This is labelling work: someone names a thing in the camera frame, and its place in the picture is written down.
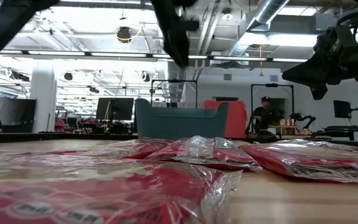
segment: black shirt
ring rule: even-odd
[[[273,122],[272,119],[273,112],[270,109],[258,107],[254,110],[254,113],[252,115],[260,116],[262,118],[260,121],[256,120],[255,130],[257,133],[260,130],[267,129],[269,125]]]

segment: person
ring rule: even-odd
[[[272,119],[272,112],[270,110],[270,98],[265,96],[262,98],[262,106],[256,108],[252,113],[253,119],[255,122],[256,133],[259,133],[260,130],[267,129],[270,124],[274,122]]]

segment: table surface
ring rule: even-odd
[[[0,144],[0,151],[50,152],[107,142],[112,141],[16,142]],[[295,181],[267,170],[245,172],[231,202],[233,224],[358,224],[358,184]]]

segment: black cap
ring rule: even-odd
[[[262,102],[270,102],[270,97],[268,97],[268,96],[265,96],[265,97],[263,97],[262,98]]]

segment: plastic packaging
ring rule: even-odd
[[[226,224],[240,176],[172,162],[0,155],[0,224]]]
[[[98,146],[84,147],[75,151],[57,151],[51,154],[69,154],[77,156],[109,156],[114,159],[144,159],[151,153],[167,146],[172,140],[135,139],[114,142]]]
[[[146,159],[181,161],[224,170],[259,170],[258,163],[223,138],[195,136],[181,139],[149,155]]]
[[[358,183],[358,147],[306,140],[241,146],[266,169],[303,179]]]

